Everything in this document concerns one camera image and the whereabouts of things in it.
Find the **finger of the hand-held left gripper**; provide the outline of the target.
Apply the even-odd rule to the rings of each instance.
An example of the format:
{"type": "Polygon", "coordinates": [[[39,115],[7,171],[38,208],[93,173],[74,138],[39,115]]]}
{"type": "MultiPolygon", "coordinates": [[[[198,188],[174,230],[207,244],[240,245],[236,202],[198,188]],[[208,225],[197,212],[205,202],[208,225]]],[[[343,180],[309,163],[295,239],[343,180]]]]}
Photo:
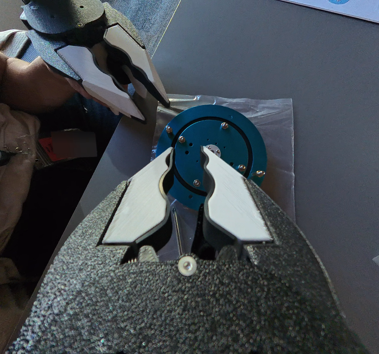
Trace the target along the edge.
{"type": "Polygon", "coordinates": [[[104,34],[107,44],[123,52],[128,58],[123,66],[124,71],[130,77],[135,90],[142,96],[144,88],[154,96],[163,106],[170,107],[164,86],[151,61],[149,54],[142,48],[120,25],[107,28],[104,34]]]}
{"type": "Polygon", "coordinates": [[[115,113],[121,112],[145,121],[145,117],[126,91],[121,91],[111,76],[97,67],[88,48],[68,45],[59,49],[58,55],[80,77],[83,88],[90,96],[106,104],[115,113]]]}

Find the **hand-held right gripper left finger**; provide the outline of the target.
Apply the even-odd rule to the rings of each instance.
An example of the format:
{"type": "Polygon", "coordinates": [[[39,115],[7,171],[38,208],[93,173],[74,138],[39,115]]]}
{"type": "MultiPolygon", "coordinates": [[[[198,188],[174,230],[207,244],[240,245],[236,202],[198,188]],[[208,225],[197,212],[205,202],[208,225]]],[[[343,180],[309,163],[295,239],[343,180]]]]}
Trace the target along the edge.
{"type": "Polygon", "coordinates": [[[169,147],[129,179],[110,219],[102,244],[144,245],[159,251],[170,240],[172,222],[167,192],[173,185],[174,149],[169,147]]]}

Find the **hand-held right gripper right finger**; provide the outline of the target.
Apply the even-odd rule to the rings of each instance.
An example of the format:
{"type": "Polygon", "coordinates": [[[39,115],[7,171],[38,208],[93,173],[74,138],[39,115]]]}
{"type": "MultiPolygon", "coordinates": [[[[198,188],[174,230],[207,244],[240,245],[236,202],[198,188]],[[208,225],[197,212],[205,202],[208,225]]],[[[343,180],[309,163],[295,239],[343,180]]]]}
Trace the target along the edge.
{"type": "Polygon", "coordinates": [[[270,223],[257,205],[249,181],[226,162],[201,147],[203,185],[207,196],[198,212],[191,252],[201,259],[221,257],[224,247],[244,256],[246,245],[273,248],[270,223]]]}

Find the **yellow tool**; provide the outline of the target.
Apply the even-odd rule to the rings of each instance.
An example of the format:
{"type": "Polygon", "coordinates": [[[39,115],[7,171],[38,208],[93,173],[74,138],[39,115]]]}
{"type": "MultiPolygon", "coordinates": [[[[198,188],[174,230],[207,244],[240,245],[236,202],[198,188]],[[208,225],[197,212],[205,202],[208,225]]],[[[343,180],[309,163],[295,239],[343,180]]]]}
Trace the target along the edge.
{"type": "Polygon", "coordinates": [[[181,236],[180,236],[180,229],[179,229],[177,211],[176,211],[175,207],[172,208],[172,212],[173,212],[174,226],[175,226],[175,232],[176,232],[176,237],[177,237],[178,252],[179,252],[179,256],[182,256],[183,255],[182,240],[181,240],[181,236]]]}

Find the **blue round turntable base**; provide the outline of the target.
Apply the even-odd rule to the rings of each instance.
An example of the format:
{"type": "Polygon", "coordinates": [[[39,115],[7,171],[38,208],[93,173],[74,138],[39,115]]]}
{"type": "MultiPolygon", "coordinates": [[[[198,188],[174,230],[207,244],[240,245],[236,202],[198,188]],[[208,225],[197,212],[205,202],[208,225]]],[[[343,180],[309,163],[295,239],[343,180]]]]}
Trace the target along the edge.
{"type": "Polygon", "coordinates": [[[205,202],[201,166],[202,146],[212,151],[245,178],[258,186],[266,171],[266,147],[255,125],[241,113],[219,105],[189,108],[175,116],[167,125],[173,129],[168,135],[163,129],[158,139],[156,156],[169,147],[175,151],[174,183],[170,194],[191,209],[198,210],[205,202]]]}

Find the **person's left forearm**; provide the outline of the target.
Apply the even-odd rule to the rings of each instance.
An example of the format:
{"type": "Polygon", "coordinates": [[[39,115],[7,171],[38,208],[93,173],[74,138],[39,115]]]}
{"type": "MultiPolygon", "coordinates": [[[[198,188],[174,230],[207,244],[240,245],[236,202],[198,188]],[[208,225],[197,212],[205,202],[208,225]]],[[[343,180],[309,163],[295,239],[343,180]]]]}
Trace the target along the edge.
{"type": "Polygon", "coordinates": [[[0,53],[0,101],[12,109],[39,113],[43,104],[38,90],[41,59],[28,63],[0,53]]]}

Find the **grey desk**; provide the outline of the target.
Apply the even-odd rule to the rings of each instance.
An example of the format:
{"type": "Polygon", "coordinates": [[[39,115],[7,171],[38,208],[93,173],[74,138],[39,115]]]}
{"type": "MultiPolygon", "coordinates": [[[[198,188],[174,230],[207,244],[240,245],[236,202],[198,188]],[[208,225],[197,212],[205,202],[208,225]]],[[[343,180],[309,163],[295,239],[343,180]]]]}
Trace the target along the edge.
{"type": "Polygon", "coordinates": [[[274,0],[183,0],[153,57],[169,92],[291,97],[298,228],[126,263],[98,244],[122,184],[55,250],[13,353],[378,353],[378,25],[274,0]]]}

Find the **person's left hand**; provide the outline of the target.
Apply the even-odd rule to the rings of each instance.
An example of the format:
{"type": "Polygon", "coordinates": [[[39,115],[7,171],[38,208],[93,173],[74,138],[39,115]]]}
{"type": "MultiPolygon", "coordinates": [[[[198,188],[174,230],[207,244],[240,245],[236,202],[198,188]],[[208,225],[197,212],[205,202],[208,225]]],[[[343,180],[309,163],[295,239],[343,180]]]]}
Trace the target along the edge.
{"type": "Polygon", "coordinates": [[[42,91],[43,100],[48,107],[63,105],[75,93],[79,93],[86,99],[92,99],[105,106],[103,102],[91,96],[83,86],[71,79],[54,72],[41,58],[39,67],[42,69],[42,91]]]}

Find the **red badge card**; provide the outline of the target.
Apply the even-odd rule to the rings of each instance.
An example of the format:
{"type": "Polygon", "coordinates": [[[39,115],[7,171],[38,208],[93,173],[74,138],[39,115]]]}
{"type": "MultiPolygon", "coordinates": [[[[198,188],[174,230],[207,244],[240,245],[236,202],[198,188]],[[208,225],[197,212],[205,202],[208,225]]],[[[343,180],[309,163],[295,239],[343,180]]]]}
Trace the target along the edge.
{"type": "Polygon", "coordinates": [[[56,162],[60,160],[54,153],[53,142],[51,137],[40,138],[39,143],[51,161],[56,162]]]}

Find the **large clear plastic bag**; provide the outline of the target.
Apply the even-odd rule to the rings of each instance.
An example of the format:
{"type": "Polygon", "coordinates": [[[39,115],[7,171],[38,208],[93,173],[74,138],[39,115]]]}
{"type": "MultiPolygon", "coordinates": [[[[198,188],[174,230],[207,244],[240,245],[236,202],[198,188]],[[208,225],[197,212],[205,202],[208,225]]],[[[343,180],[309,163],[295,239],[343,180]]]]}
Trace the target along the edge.
{"type": "Polygon", "coordinates": [[[226,99],[214,96],[169,94],[171,108],[157,107],[151,160],[164,127],[180,112],[197,105],[222,105],[245,115],[258,129],[266,146],[268,164],[262,190],[292,219],[295,217],[293,106],[291,99],[226,99]]]}

